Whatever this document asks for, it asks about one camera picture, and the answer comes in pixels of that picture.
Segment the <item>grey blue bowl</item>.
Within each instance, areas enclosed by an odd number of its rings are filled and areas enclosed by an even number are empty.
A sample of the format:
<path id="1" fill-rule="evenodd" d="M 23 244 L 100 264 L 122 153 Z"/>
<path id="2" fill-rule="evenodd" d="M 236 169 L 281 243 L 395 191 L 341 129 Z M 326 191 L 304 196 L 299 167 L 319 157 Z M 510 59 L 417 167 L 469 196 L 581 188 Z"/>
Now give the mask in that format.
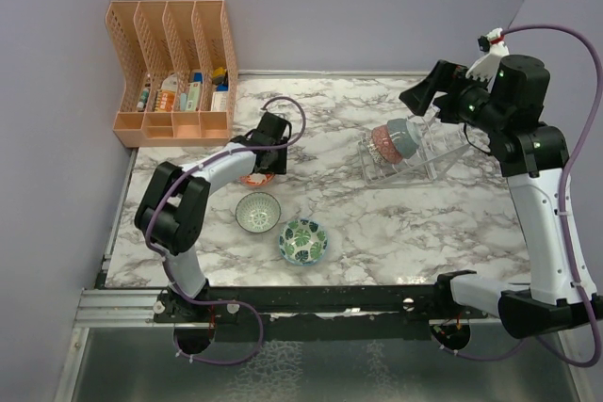
<path id="1" fill-rule="evenodd" d="M 403 159 L 416 154 L 421 144 L 421 134 L 412 121 L 393 119 L 387 122 L 386 128 L 394 147 Z"/>

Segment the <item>orange white floral bowl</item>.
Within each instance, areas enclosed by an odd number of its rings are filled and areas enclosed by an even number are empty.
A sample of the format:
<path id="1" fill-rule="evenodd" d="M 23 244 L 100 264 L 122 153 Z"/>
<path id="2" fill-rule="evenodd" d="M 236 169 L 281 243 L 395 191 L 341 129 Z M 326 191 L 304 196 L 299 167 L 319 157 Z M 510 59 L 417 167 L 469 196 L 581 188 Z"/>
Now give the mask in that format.
<path id="1" fill-rule="evenodd" d="M 273 173 L 262 174 L 262 173 L 253 173 L 239 178 L 239 181 L 250 187 L 260 187 L 269 184 L 275 175 Z"/>

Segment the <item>white green patterned bowl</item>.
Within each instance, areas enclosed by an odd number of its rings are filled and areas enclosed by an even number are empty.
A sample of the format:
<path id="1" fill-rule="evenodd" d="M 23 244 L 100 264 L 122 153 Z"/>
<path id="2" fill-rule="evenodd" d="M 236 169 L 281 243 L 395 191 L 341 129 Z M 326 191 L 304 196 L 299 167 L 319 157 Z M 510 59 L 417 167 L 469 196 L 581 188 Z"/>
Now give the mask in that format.
<path id="1" fill-rule="evenodd" d="M 281 205 L 265 192 L 244 196 L 236 206 L 237 224 L 248 233 L 265 233 L 274 228 L 281 217 Z"/>

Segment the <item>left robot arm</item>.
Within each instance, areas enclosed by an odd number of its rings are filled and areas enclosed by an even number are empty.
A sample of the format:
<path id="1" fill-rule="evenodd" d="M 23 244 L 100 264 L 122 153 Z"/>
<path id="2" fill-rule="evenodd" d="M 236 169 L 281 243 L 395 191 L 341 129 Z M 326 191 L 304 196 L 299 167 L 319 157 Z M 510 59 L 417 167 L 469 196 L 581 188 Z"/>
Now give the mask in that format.
<path id="1" fill-rule="evenodd" d="M 195 254 L 211 195 L 243 176 L 286 173 L 292 125 L 264 113 L 257 127 L 231 139 L 221 150 L 186 166 L 160 164 L 135 214 L 135 226 L 148 249 L 160 256 L 175 310 L 190 322 L 207 313 L 208 285 Z"/>

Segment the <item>white brown lattice bowl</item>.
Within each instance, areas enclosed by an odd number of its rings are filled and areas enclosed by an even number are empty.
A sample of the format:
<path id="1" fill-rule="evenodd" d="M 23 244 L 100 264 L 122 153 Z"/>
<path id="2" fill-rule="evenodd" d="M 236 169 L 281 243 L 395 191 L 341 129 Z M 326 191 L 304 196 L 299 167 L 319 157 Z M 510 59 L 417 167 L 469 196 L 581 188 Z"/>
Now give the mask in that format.
<path id="1" fill-rule="evenodd" d="M 383 164 L 383 157 L 371 140 L 367 143 L 367 151 L 376 166 L 381 166 Z"/>

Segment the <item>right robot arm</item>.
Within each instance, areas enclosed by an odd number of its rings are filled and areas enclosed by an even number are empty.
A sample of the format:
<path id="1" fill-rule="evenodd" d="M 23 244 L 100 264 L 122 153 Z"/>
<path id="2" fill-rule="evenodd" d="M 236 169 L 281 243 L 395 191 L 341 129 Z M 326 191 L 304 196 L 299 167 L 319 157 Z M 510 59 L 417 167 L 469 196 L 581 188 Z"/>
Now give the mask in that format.
<path id="1" fill-rule="evenodd" d="M 465 307 L 499 318 L 516 339 L 570 330 L 602 317 L 602 299 L 584 263 L 570 215 L 569 152 L 562 132 L 540 120 L 550 79 L 534 57 L 510 55 L 495 67 L 492 86 L 445 60 L 403 91 L 400 100 L 417 116 L 430 105 L 443 123 L 484 132 L 506 179 L 530 259 L 530 284 L 511 285 L 474 271 L 437 280 L 432 306 L 453 318 Z"/>

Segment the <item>dark floral pink bowl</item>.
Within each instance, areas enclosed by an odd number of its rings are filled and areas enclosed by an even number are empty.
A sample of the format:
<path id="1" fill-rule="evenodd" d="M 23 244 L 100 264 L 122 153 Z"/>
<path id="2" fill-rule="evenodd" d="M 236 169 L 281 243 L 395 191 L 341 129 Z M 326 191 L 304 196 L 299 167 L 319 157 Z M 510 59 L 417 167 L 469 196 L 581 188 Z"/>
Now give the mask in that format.
<path id="1" fill-rule="evenodd" d="M 385 163 L 397 165 L 403 160 L 402 155 L 396 149 L 396 146 L 388 133 L 386 125 L 375 127 L 371 131 L 370 140 L 373 148 Z"/>

